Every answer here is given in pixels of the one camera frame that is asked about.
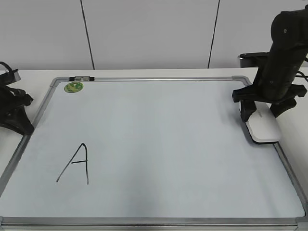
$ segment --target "whiteboard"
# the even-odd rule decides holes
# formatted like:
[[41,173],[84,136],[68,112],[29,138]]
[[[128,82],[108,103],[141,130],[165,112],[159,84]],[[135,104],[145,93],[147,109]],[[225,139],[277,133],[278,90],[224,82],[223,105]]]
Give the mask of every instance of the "whiteboard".
[[[4,217],[295,218],[273,145],[256,145],[240,81],[60,83],[0,198]],[[81,143],[85,162],[69,164]],[[82,147],[74,161],[85,159]]]

